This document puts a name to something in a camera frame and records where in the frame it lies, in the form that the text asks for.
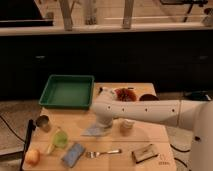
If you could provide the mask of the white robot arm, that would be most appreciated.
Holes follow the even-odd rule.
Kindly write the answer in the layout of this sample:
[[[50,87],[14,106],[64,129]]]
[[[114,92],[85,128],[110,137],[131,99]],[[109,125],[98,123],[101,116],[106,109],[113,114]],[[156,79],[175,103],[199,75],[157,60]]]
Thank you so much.
[[[106,89],[93,101],[92,109],[103,127],[111,126],[117,117],[191,130],[188,171],[213,171],[213,101],[124,102],[117,100],[114,89]]]

